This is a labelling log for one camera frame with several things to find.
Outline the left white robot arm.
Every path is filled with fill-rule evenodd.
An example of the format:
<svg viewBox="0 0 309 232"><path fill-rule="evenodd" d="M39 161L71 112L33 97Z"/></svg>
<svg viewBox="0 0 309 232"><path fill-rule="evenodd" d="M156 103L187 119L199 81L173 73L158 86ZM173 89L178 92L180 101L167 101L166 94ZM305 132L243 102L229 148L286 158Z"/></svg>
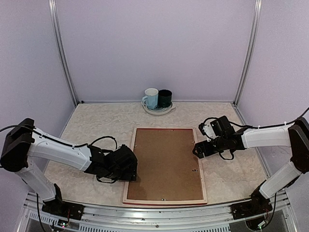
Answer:
<svg viewBox="0 0 309 232"><path fill-rule="evenodd" d="M111 183L137 179L138 160L126 145L108 150L93 144L69 143L35 127L31 118L1 131L8 131L0 158L1 167L17 174L57 215L64 214L68 205L62 200L59 187L37 167L35 158L65 164L92 174L97 180L110 179Z"/></svg>

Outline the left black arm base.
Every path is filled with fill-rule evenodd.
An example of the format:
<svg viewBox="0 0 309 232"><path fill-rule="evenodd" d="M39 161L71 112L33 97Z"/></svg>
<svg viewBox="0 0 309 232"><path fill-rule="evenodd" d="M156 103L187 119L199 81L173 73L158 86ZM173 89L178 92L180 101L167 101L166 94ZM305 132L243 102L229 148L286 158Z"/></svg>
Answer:
<svg viewBox="0 0 309 232"><path fill-rule="evenodd" d="M67 219L81 220L84 205L62 200L61 190L57 184L55 187L55 198L51 201L43 201L42 211Z"/></svg>

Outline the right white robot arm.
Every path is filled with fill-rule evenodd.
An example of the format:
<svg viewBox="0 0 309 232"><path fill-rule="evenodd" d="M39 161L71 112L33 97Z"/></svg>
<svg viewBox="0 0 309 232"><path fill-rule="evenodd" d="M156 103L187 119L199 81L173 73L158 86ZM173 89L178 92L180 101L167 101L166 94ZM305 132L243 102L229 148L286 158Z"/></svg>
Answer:
<svg viewBox="0 0 309 232"><path fill-rule="evenodd" d="M265 208L265 199L309 171L309 123L301 116L278 125L240 125L239 130L235 126L226 116L207 118L198 127L206 140L195 143L193 154L202 159L225 151L233 155L239 150L258 149L271 177L247 203L247 211L256 215Z"/></svg>

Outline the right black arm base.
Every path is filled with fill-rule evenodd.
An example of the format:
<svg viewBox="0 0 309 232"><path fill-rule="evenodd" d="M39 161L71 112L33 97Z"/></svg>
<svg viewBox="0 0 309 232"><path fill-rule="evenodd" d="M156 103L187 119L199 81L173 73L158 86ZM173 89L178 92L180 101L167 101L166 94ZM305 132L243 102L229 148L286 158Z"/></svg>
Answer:
<svg viewBox="0 0 309 232"><path fill-rule="evenodd" d="M256 216L267 211L272 211L273 207L269 198L265 198L260 192L260 186L250 195L250 200L231 205L233 219L242 219Z"/></svg>

